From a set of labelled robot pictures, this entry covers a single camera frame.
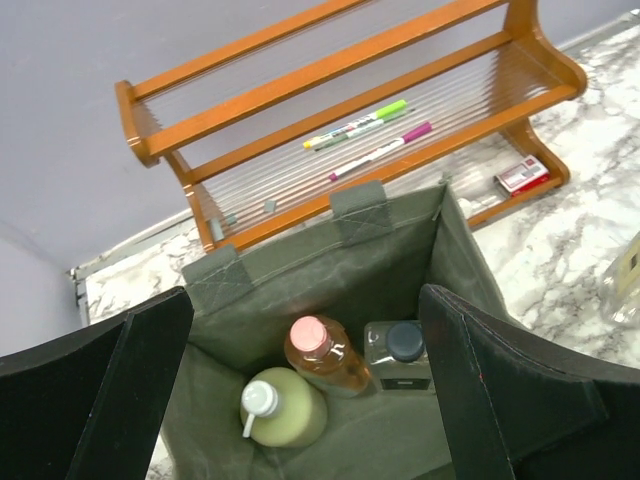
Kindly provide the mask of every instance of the plastic bottle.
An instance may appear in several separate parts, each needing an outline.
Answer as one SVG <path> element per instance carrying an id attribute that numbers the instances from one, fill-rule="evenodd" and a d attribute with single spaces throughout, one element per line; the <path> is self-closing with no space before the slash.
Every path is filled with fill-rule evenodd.
<path id="1" fill-rule="evenodd" d="M 306 447 L 327 424 L 322 394 L 288 368 L 259 373 L 242 391 L 242 436 L 265 447 Z"/>
<path id="2" fill-rule="evenodd" d="M 300 375 L 330 395 L 355 397 L 371 380 L 344 327 L 327 317 L 298 319 L 287 335 L 285 354 Z"/>

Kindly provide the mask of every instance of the purple marker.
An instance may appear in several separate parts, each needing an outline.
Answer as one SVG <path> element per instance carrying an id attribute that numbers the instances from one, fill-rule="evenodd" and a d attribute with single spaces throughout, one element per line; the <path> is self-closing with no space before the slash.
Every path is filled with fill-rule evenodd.
<path id="1" fill-rule="evenodd" d="M 403 136 L 394 138 L 389 143 L 386 143 L 374 151 L 367 153 L 363 157 L 358 158 L 352 162 L 347 163 L 339 168 L 337 168 L 331 175 L 329 175 L 329 180 L 332 182 L 337 181 L 339 178 L 342 178 L 349 172 L 360 168 L 362 165 L 365 165 L 369 162 L 379 159 L 380 157 L 390 153 L 398 148 L 406 145 L 409 142 L 413 142 L 414 140 L 426 135 L 431 131 L 431 124 L 429 122 L 423 123 L 419 127 L 414 128 L 408 133 L 405 133 Z"/>

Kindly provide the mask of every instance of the marker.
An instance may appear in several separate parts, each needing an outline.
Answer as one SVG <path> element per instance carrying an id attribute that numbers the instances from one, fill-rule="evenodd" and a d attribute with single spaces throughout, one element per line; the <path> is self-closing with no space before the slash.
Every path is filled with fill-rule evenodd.
<path id="1" fill-rule="evenodd" d="M 397 102 L 394 102 L 391 105 L 387 105 L 386 107 L 382 107 L 375 112 L 370 113 L 369 115 L 357 118 L 353 122 L 349 122 L 340 128 L 336 128 L 329 133 L 325 133 L 324 135 L 321 135 L 319 137 L 313 137 L 312 139 L 307 140 L 303 144 L 304 148 L 318 148 L 319 146 L 333 140 L 334 137 L 342 135 L 343 133 L 350 132 L 351 130 L 355 130 L 356 128 L 366 125 L 369 122 L 373 122 L 380 118 L 391 115 L 399 110 L 402 110 L 406 106 L 406 100 L 398 100 Z"/>
<path id="2" fill-rule="evenodd" d="M 337 168 L 331 175 L 329 175 L 329 180 L 332 182 L 337 181 L 348 173 L 360 168 L 363 165 L 366 165 L 369 162 L 373 162 L 374 160 L 383 157 L 387 153 L 393 152 L 398 148 L 406 145 L 409 142 L 413 142 L 414 140 L 426 135 L 431 131 L 431 124 L 429 122 L 423 123 L 419 127 L 414 128 L 408 133 L 405 133 L 403 136 L 394 138 L 389 143 L 382 145 L 381 147 L 376 148 L 374 151 L 367 153 L 365 156 L 358 158 L 352 162 L 347 163 L 339 168 Z"/>
<path id="3" fill-rule="evenodd" d="M 349 140 L 351 138 L 359 137 L 360 135 L 370 132 L 371 130 L 375 130 L 378 127 L 386 125 L 387 123 L 392 122 L 393 120 L 396 120 L 400 117 L 404 117 L 407 113 L 411 113 L 415 111 L 416 111 L 415 108 L 412 108 L 411 110 L 406 110 L 406 109 L 400 110 L 398 113 L 394 113 L 387 117 L 379 118 L 378 120 L 374 120 L 373 122 L 365 123 L 364 125 L 356 128 L 355 130 L 351 130 L 350 132 L 342 133 L 337 137 L 334 137 L 333 140 L 330 140 L 329 142 L 324 143 L 319 147 L 316 147 L 314 150 L 316 152 L 319 152 L 320 150 L 324 150 L 327 147 L 332 147 L 337 143 L 343 142 L 345 140 Z"/>

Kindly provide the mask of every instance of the small red box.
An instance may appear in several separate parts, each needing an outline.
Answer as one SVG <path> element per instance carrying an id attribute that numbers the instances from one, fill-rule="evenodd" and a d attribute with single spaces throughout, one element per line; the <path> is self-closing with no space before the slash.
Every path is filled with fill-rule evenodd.
<path id="1" fill-rule="evenodd" d="M 495 181 L 507 196 L 515 197 L 546 182 L 549 178 L 551 175 L 547 167 L 536 157 L 529 155 L 519 164 L 496 175 Z"/>

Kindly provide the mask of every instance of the green marker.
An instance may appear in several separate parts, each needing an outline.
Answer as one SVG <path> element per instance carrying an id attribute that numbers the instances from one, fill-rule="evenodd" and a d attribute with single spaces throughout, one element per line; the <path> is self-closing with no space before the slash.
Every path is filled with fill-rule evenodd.
<path id="1" fill-rule="evenodd" d="M 375 122 L 376 120 L 382 119 L 396 112 L 399 112 L 403 110 L 406 106 L 407 106 L 407 102 L 405 100 L 398 100 L 397 102 L 394 102 L 391 105 L 387 105 L 386 107 L 382 107 L 376 110 L 375 112 L 370 113 L 369 115 L 365 115 L 364 117 L 360 117 L 354 120 L 353 122 L 349 122 L 343 127 L 332 130 L 329 133 L 325 133 L 320 137 L 314 137 L 311 140 L 307 140 L 306 142 L 304 142 L 304 148 L 318 149 L 324 146 L 324 144 L 334 140 L 335 137 L 338 137 L 342 134 L 345 134 L 352 130 L 356 130 L 360 127 L 363 127 L 367 123 Z"/>
<path id="2" fill-rule="evenodd" d="M 407 113 L 415 112 L 415 110 L 416 110 L 415 108 L 412 108 L 409 110 L 407 109 L 400 110 L 399 112 L 396 112 L 394 114 L 388 115 L 383 118 L 379 118 L 378 120 L 374 120 L 373 122 L 365 123 L 364 125 L 362 125 L 359 128 L 356 128 L 355 130 L 351 130 L 347 133 L 338 135 L 337 137 L 334 137 L 332 140 L 328 141 L 327 143 L 323 143 L 319 147 L 316 147 L 315 151 L 317 152 L 319 150 L 323 150 L 327 147 L 331 147 L 335 145 L 336 143 L 343 142 L 344 140 L 349 140 L 350 138 L 359 137 L 364 133 L 367 133 L 371 130 L 375 130 L 376 128 L 386 125 L 387 123 L 392 122 L 397 118 L 404 117 Z"/>

